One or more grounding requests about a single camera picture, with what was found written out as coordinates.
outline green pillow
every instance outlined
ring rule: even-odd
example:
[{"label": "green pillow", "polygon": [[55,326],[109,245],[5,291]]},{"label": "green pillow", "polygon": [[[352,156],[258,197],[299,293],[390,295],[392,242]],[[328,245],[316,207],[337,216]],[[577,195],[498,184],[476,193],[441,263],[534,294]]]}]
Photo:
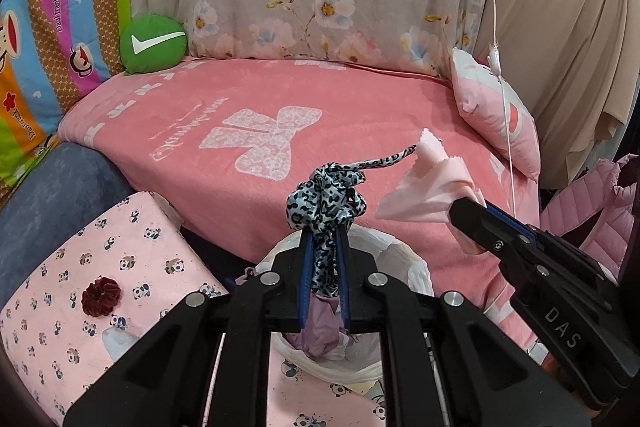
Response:
[{"label": "green pillow", "polygon": [[173,68],[180,63],[186,50],[187,37],[182,25],[161,15],[133,20],[120,37],[120,60],[125,74]]}]

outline leopard print fabric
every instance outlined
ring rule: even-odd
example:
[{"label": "leopard print fabric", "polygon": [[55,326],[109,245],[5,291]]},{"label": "leopard print fabric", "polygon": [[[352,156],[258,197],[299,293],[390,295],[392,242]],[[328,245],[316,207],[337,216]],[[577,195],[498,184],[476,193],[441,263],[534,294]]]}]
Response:
[{"label": "leopard print fabric", "polygon": [[378,160],[347,165],[327,163],[313,171],[309,181],[298,185],[289,195],[289,225],[296,230],[309,227],[316,243],[312,292],[328,297],[338,294],[334,232],[340,225],[349,230],[353,220],[367,210],[367,203],[355,189],[366,180],[362,171],[395,165],[414,151],[415,145]]}]

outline purple stripe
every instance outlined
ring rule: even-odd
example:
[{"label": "purple stripe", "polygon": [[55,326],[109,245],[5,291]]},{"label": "purple stripe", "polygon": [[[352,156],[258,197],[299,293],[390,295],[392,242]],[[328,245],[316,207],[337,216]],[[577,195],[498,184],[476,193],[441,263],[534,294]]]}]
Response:
[{"label": "purple stripe", "polygon": [[79,42],[72,42],[68,0],[41,0],[41,3],[44,13],[46,13],[51,25],[56,31],[56,37],[58,38],[62,54],[66,59],[69,75],[76,86],[78,86],[80,94],[84,96],[98,87],[100,80],[94,67],[73,68],[71,66],[70,58]]}]

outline pink quilted jacket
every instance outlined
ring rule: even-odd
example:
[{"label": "pink quilted jacket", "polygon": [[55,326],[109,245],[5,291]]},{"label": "pink quilted jacket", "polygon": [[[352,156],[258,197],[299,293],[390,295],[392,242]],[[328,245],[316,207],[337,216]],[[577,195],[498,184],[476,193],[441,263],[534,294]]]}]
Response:
[{"label": "pink quilted jacket", "polygon": [[616,163],[599,160],[587,174],[556,194],[540,216],[542,230],[564,235],[602,211],[580,249],[615,277],[634,224],[631,207],[636,193],[635,183],[629,187],[617,183],[620,169],[633,158],[637,156],[629,154]]}]

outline pink bed cover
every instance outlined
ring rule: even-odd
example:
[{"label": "pink bed cover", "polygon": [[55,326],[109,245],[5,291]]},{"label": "pink bed cover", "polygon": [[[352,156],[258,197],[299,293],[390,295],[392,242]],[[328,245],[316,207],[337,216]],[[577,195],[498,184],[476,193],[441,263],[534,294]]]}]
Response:
[{"label": "pink bed cover", "polygon": [[[430,77],[327,62],[187,60],[161,73],[118,74],[64,118],[62,140],[110,158],[136,190],[162,194],[188,229],[258,262],[290,232],[285,203],[324,163],[387,156],[427,127],[465,159],[484,197],[510,210],[505,161],[458,115],[453,91]],[[412,159],[367,171],[369,210],[357,222],[395,235],[420,255],[437,295],[456,289],[516,343],[534,341],[508,303],[513,289],[489,253],[461,252],[446,225],[374,218]],[[539,224],[538,187],[516,174],[519,220]]]}]

